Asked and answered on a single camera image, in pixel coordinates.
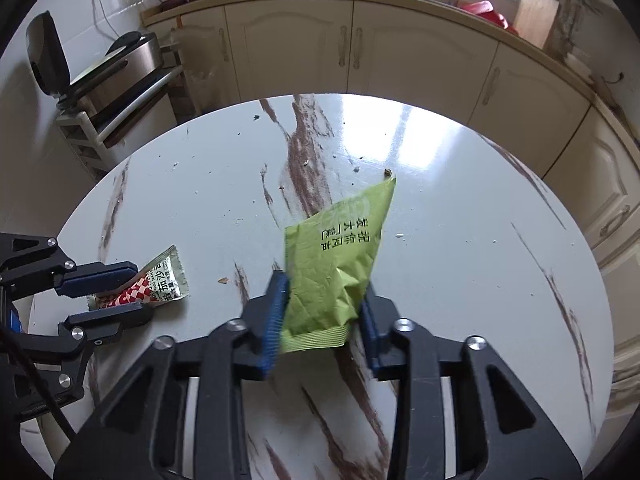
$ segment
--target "green snack package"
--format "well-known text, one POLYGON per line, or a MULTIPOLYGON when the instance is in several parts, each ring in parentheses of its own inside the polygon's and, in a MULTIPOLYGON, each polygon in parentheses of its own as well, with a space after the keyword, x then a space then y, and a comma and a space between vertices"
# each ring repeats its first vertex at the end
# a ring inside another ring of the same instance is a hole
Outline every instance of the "green snack package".
POLYGON ((344 344, 376 259, 396 180, 388 179, 285 229, 290 298, 281 352, 344 344))

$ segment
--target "kitchen cabinet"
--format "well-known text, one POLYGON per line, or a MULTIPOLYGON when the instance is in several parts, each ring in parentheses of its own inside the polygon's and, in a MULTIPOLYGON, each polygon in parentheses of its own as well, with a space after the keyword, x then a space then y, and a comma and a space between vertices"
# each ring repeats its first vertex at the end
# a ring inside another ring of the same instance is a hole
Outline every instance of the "kitchen cabinet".
POLYGON ((501 43, 468 126, 543 176, 588 108, 568 83, 501 43))
POLYGON ((160 44, 177 42, 193 99, 208 112, 240 102, 225 9, 190 12, 151 25, 160 44))
POLYGON ((640 173, 594 107, 544 180, 574 217, 596 260, 612 252, 609 239, 640 205, 640 173))
POLYGON ((225 11, 242 101, 346 92, 352 1, 264 0, 225 11))
POLYGON ((414 10, 355 2, 349 93, 432 110, 466 124, 498 42, 414 10))

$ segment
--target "power cord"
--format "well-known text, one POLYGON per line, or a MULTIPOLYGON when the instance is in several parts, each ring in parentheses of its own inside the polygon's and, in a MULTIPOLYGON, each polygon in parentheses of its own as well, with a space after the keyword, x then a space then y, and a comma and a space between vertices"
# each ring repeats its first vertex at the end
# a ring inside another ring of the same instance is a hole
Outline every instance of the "power cord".
POLYGON ((57 422, 63 433, 65 433, 66 437, 69 440, 73 440, 76 436, 76 432, 71 427, 71 424, 67 420, 65 414, 62 413, 56 399, 51 395, 47 383, 41 377, 38 369, 33 364, 33 361, 27 352, 25 352, 20 344, 14 339, 12 332, 3 323, 0 323, 0 343, 2 343, 2 346, 4 346, 9 355, 20 365, 24 373, 27 374, 31 384, 33 384, 36 392, 42 397, 42 400, 44 400, 47 408, 53 416, 53 419, 57 422))
POLYGON ((102 4, 102 0, 98 0, 98 2, 100 2, 100 8, 102 9, 102 15, 104 16, 104 21, 107 22, 107 25, 109 25, 109 28, 116 35, 116 40, 117 40, 120 37, 120 35, 116 32, 116 29, 111 26, 111 23, 109 22, 109 19, 107 18, 107 13, 104 12, 104 6, 102 4))

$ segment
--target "metal bolt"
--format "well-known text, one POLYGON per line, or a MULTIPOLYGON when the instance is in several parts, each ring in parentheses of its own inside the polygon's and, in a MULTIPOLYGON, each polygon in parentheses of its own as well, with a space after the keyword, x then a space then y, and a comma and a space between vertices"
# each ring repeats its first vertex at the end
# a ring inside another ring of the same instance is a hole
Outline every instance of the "metal bolt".
POLYGON ((486 339, 481 335, 473 335, 466 340, 466 345, 472 350, 483 350, 486 348, 486 339))
POLYGON ((67 374, 60 374, 58 377, 58 382, 63 388, 68 388, 69 386, 71 386, 71 377, 69 377, 67 374))
POLYGON ((154 348, 157 350, 167 350, 171 348, 175 343, 175 340, 170 335, 161 335, 154 339, 154 348))
POLYGON ((71 337, 76 340, 82 339, 84 337, 84 330, 82 330, 82 328, 80 328, 79 326, 73 327, 71 329, 71 337))
POLYGON ((398 330, 398 332, 411 332, 411 330, 414 329, 414 322, 405 317, 401 317, 394 321, 394 328, 398 330))
POLYGON ((225 327, 229 332, 242 332, 242 330, 246 330, 246 323, 240 318, 230 319, 226 322, 225 327))

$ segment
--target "white marble table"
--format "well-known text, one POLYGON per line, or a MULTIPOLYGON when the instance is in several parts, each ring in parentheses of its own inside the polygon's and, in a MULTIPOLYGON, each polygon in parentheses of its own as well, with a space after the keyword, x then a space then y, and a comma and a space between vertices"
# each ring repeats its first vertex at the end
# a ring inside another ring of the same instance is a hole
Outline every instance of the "white marble table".
MULTIPOLYGON (((385 168, 398 184, 376 292, 435 335, 485 336, 584 464, 604 419, 613 344, 582 234, 500 147, 376 98, 283 96, 207 114, 153 140, 89 193, 59 236, 69 256, 141 267, 175 244, 191 287, 190 298, 99 349, 100 393, 155 336, 195 338, 238 316, 272 267, 284 268, 284 227, 380 182, 385 168)), ((85 309, 49 291, 35 298, 29 330, 55 334, 85 309)), ((370 378, 357 343, 288 354, 243 395, 254 479, 384 478, 396 398, 370 378)), ((91 409, 87 395, 65 412, 79 428, 91 409)), ((60 450, 64 439, 44 427, 60 450)))

